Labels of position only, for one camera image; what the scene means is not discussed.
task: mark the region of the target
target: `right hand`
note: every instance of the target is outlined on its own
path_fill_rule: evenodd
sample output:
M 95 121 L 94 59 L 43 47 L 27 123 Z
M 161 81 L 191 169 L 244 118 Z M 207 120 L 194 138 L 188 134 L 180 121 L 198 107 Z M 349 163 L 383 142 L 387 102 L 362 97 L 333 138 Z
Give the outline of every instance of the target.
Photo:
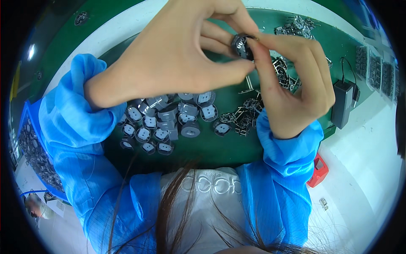
M 335 103 L 330 70 L 319 42 L 291 35 L 255 34 L 248 41 L 258 70 L 261 96 L 272 133 L 290 139 L 325 115 Z M 269 50 L 275 50 L 295 65 L 302 86 L 295 94 L 282 88 Z

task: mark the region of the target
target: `worker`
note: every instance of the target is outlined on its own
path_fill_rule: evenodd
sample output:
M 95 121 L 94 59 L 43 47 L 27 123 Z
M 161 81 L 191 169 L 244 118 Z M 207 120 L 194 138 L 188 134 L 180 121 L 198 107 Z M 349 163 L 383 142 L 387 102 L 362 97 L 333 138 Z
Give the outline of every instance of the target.
M 214 63 L 204 55 L 202 49 L 235 58 L 232 34 L 210 17 L 257 38 L 248 41 L 254 63 Z M 294 63 L 302 81 L 296 94 L 280 87 L 269 50 Z M 265 105 L 257 119 L 260 161 L 235 169 L 185 165 L 124 181 L 104 157 L 101 142 L 126 101 L 238 84 L 255 68 Z M 92 55 L 75 56 L 43 98 L 39 121 L 67 199 L 97 253 L 300 253 L 311 212 L 305 183 L 323 139 L 317 118 L 334 102 L 318 42 L 260 33 L 240 0 L 169 0 L 109 68 Z

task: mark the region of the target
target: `cable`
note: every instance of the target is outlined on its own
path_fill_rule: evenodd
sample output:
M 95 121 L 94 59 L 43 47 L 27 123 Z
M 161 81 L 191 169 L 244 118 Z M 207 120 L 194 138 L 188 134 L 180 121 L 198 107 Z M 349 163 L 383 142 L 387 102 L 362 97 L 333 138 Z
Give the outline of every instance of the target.
M 355 104 L 358 102 L 359 96 L 360 96 L 359 87 L 356 85 L 355 73 L 354 73 L 354 70 L 352 69 L 350 62 L 345 57 L 342 56 L 340 58 L 340 60 L 341 60 L 341 71 L 343 73 L 343 78 L 342 78 L 341 82 L 344 83 L 344 60 L 347 61 L 348 65 L 350 66 L 350 69 L 352 71 L 352 74 L 354 75 L 355 84 L 353 85 L 353 90 L 352 90 L 352 107 L 355 108 Z
M 347 61 L 347 63 L 348 63 L 348 65 L 350 66 L 350 68 L 351 68 L 351 71 L 352 71 L 352 74 L 354 75 L 354 80 L 355 80 L 355 85 L 356 85 L 356 77 L 355 77 L 355 73 L 354 73 L 354 70 L 352 69 L 352 66 L 351 66 L 351 64 L 350 64 L 350 62 L 345 58 L 345 57 L 341 57 L 340 58 L 340 60 L 341 60 L 341 70 L 342 70 L 342 73 L 343 73 L 343 79 L 342 79 L 342 82 L 344 83 L 344 61 L 343 60 L 346 60 Z
M 26 191 L 26 192 L 24 192 L 24 193 L 22 193 L 22 194 L 20 195 L 20 198 L 21 198 L 22 196 L 24 196 L 25 194 L 34 193 L 34 192 L 47 192 L 47 191 L 49 191 L 49 190 Z

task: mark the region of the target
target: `red container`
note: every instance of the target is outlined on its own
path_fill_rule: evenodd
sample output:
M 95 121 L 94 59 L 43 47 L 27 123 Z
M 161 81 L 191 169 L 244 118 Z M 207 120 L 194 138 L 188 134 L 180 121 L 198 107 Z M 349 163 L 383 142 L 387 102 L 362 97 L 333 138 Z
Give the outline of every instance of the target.
M 314 158 L 313 175 L 310 178 L 310 180 L 307 181 L 307 184 L 310 187 L 314 188 L 326 178 L 327 174 L 328 174 L 328 166 L 321 158 L 320 154 L 317 153 L 316 158 Z

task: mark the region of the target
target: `hair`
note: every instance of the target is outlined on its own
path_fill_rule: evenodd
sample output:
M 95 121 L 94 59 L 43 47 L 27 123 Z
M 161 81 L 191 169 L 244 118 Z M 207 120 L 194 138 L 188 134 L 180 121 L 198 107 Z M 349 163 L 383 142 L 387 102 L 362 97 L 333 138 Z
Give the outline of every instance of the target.
M 112 246 L 112 237 L 113 237 L 113 229 L 114 229 L 114 223 L 115 219 L 117 216 L 117 211 L 118 211 L 118 206 L 119 206 L 119 201 L 120 201 L 120 196 L 121 192 L 125 183 L 125 178 L 127 177 L 127 173 L 125 175 L 125 178 L 123 180 L 123 184 L 121 186 L 121 189 L 119 191 L 119 196 L 117 198 L 116 206 L 114 209 L 114 215 L 113 215 L 113 223 L 112 223 L 112 229 L 110 232 L 110 240 L 109 240 L 109 245 L 108 245 L 108 254 L 119 254 L 124 247 L 130 245 L 130 243 L 135 240 L 136 238 L 141 237 L 144 234 L 147 234 L 149 231 L 155 227 L 155 239 L 156 239 L 156 249 L 155 250 L 149 250 L 146 247 L 140 247 L 142 250 L 148 250 L 150 253 L 156 253 L 156 254 L 178 254 L 179 253 L 179 247 L 182 241 L 182 236 L 184 229 L 188 223 L 188 220 L 190 218 L 190 214 L 193 208 L 194 204 L 194 195 L 193 191 L 190 191 L 188 194 L 188 198 L 186 200 L 185 208 L 182 213 L 182 217 L 180 220 L 180 223 L 175 230 L 175 234 L 169 235 L 169 229 L 168 225 L 170 222 L 170 217 L 171 217 L 171 211 L 174 205 L 174 202 L 176 200 L 177 194 L 179 192 L 180 186 L 182 184 L 183 179 L 187 176 L 187 174 L 191 171 L 191 167 L 185 167 L 183 168 L 180 173 L 172 180 L 172 182 L 169 184 L 168 188 L 166 189 L 165 193 L 163 194 L 159 207 L 158 207 L 158 214 L 156 218 L 156 222 L 153 226 L 148 228 L 146 231 L 138 234 L 137 236 L 131 238 L 121 246 Z M 196 170 L 193 169 L 193 178 L 195 177 Z M 276 239 L 273 243 L 271 244 L 265 244 L 264 241 L 261 238 L 261 235 L 259 234 L 259 229 L 258 227 L 255 228 L 251 220 L 248 220 L 249 222 L 249 227 L 251 230 L 251 234 L 246 232 L 246 230 L 242 229 L 239 227 L 235 222 L 231 221 L 229 218 L 227 218 L 217 207 L 217 205 L 214 203 L 214 206 L 216 210 L 219 212 L 221 217 L 225 220 L 225 222 L 228 224 L 228 226 L 233 230 L 236 235 L 239 235 L 242 239 L 238 240 L 236 237 L 231 236 L 229 233 L 219 230 L 215 228 L 213 225 L 211 228 L 214 229 L 214 231 L 217 233 L 217 235 L 224 241 L 224 243 L 229 247 L 235 247 L 233 246 L 232 243 L 230 243 L 228 240 L 226 240 L 225 236 L 228 236 L 230 239 L 234 240 L 239 244 L 239 246 L 243 245 L 248 245 L 248 246 L 254 246 L 257 247 L 261 250 L 267 251 L 269 253 L 281 253 L 281 254 L 317 254 L 318 252 L 315 250 L 312 250 L 310 248 L 306 247 L 301 247 L 301 246 L 296 246 L 296 245 L 291 245 L 291 244 L 286 244 L 286 243 L 280 243 L 278 239 Z M 194 243 L 186 250 L 183 251 L 182 254 L 187 254 L 192 247 L 195 245 L 195 243 L 199 240 L 200 234 L 197 237 L 197 239 L 194 241 Z

